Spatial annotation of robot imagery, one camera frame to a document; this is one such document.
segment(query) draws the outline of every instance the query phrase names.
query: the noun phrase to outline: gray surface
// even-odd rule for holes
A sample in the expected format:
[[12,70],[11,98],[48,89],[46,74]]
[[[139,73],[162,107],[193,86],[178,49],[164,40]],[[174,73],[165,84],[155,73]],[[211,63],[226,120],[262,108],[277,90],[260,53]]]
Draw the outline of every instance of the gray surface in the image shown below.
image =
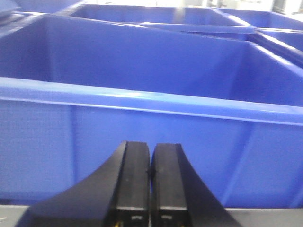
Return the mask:
[[[0,205],[0,227],[14,227],[27,206]],[[243,227],[302,227],[303,209],[227,209]]]

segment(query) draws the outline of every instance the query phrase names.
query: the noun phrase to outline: plastic container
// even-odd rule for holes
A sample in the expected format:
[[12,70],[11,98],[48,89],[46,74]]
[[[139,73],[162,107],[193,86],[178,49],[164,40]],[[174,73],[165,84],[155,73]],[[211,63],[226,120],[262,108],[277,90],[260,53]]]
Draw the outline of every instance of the plastic container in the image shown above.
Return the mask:
[[83,0],[14,0],[14,1],[20,6],[20,11],[55,13],[66,7],[69,7],[72,4],[75,4]]
[[66,9],[61,15],[95,20],[131,23],[166,30],[243,32],[253,33],[254,28],[244,21],[230,19],[216,9],[143,7],[118,5],[79,4]]
[[302,206],[303,69],[250,42],[38,18],[0,35],[0,198],[54,195],[133,140],[181,143],[226,207]]
[[258,28],[282,28],[303,30],[303,22],[291,19],[275,12],[237,9],[220,9],[220,11],[228,13],[231,16],[236,16]]

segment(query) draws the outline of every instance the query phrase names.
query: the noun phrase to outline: blue storage bin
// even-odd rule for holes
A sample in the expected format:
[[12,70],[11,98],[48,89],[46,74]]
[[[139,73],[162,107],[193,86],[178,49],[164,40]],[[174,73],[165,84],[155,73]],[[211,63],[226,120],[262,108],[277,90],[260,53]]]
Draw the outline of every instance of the blue storage bin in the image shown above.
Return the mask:
[[220,9],[220,11],[236,16],[259,28],[283,28],[303,30],[303,23],[275,12]]
[[211,8],[184,8],[184,11],[180,11],[180,9],[173,7],[79,4],[67,8],[60,14],[176,31],[182,29],[193,32],[242,31],[243,33],[252,33],[254,31],[254,28],[248,23],[230,19],[219,10]]
[[138,140],[182,143],[226,207],[302,206],[303,69],[264,48],[42,15],[0,49],[0,198],[54,195]]
[[14,0],[20,11],[55,13],[83,0]]

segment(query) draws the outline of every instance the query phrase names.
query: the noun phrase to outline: bin wall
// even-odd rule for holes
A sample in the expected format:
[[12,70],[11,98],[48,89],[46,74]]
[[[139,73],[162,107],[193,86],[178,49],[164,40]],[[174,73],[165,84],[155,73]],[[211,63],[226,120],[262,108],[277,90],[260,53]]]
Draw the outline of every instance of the bin wall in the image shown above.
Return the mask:
[[220,9],[220,11],[239,17],[255,27],[303,30],[302,22],[274,12],[236,9]]
[[46,30],[45,21],[39,20],[1,38],[4,43],[0,54],[1,76],[51,80]]
[[[244,207],[259,208],[268,207],[270,201],[272,208],[299,206],[303,198],[303,164],[296,159],[302,159],[302,137],[301,127],[256,123],[223,204],[233,207],[239,202]],[[247,194],[252,194],[258,203],[251,204]]]
[[81,0],[14,0],[20,11],[55,13]]
[[241,58],[246,45],[205,38],[199,47],[199,36],[108,24],[99,28],[88,21],[52,21],[52,81],[228,98],[239,64],[233,59]]
[[0,100],[0,198],[39,200],[74,184],[70,110]]
[[[270,52],[268,53],[279,61],[285,61]],[[231,98],[251,102],[303,106],[303,89],[298,86],[302,83],[302,75],[289,77],[287,76],[288,68],[261,67],[262,65],[271,65],[273,59],[261,59],[257,55],[259,55],[258,49],[247,50],[238,77],[235,79]]]

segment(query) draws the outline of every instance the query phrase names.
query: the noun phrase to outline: bin rim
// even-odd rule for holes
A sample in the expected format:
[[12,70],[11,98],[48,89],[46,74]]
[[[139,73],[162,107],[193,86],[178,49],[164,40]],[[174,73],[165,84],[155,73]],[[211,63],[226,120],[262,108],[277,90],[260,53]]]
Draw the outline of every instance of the bin rim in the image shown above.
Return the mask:
[[[78,10],[81,10],[85,7],[102,7],[102,6],[108,6],[105,4],[94,4],[94,3],[85,3],[85,2],[80,2],[78,4],[72,5],[69,8],[66,8],[65,10],[62,10],[58,12],[56,15],[60,16],[71,16],[71,14],[77,12]],[[117,6],[117,7],[138,7],[138,8],[162,8],[162,9],[177,9],[176,7],[157,7],[157,6],[129,6],[129,5],[109,5],[109,6]],[[180,31],[184,30],[187,32],[241,32],[241,33],[254,33],[255,27],[250,25],[244,20],[241,20],[238,17],[229,15],[227,13],[223,13],[220,10],[217,10],[215,8],[211,7],[206,7],[206,8],[197,8],[201,10],[209,10],[214,12],[215,14],[220,15],[221,17],[224,17],[226,20],[232,21],[235,25],[232,26],[227,26],[227,25],[194,25],[194,24],[170,24],[170,23],[153,23],[153,22],[117,22],[119,24],[125,24],[125,25],[141,25],[141,26],[150,26],[154,28],[161,28],[161,29],[166,29],[170,31]],[[103,21],[103,22],[112,22],[112,21],[104,21],[104,20],[96,20],[96,19],[91,19],[95,21]]]
[[303,107],[0,77],[0,100],[303,126]]

